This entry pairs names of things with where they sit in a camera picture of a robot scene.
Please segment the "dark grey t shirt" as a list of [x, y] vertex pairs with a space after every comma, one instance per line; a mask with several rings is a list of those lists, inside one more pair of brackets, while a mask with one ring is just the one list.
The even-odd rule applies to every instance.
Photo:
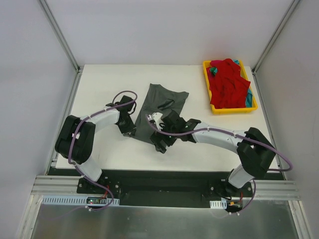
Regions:
[[156, 112], [165, 114], [171, 110], [180, 114], [188, 96], [188, 92], [174, 92], [164, 88], [160, 84], [150, 84], [135, 121], [136, 129], [131, 133], [131, 137], [139, 141], [151, 143], [150, 136], [154, 131], [148, 125], [146, 115]]

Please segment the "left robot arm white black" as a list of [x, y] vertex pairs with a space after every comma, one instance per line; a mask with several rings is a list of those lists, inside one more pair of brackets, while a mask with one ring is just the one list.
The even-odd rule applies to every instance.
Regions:
[[84, 117], [69, 115], [60, 130], [55, 151], [75, 166], [88, 182], [88, 188], [95, 194], [102, 193], [106, 176], [93, 159], [95, 134], [110, 125], [116, 125], [122, 135], [127, 136], [136, 129], [131, 114], [135, 112], [136, 99], [122, 96], [103, 109]]

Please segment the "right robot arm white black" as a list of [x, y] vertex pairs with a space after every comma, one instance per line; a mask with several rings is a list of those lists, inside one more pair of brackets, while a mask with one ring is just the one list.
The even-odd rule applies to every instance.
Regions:
[[180, 139], [211, 144], [237, 154], [240, 165], [231, 170], [224, 182], [225, 193], [232, 197], [238, 195], [249, 181], [264, 177], [276, 155], [270, 142], [254, 127], [247, 131], [223, 129], [198, 119], [185, 121], [175, 111], [167, 114], [156, 112], [146, 115], [146, 119], [154, 130], [150, 140], [160, 153], [165, 153], [167, 147]]

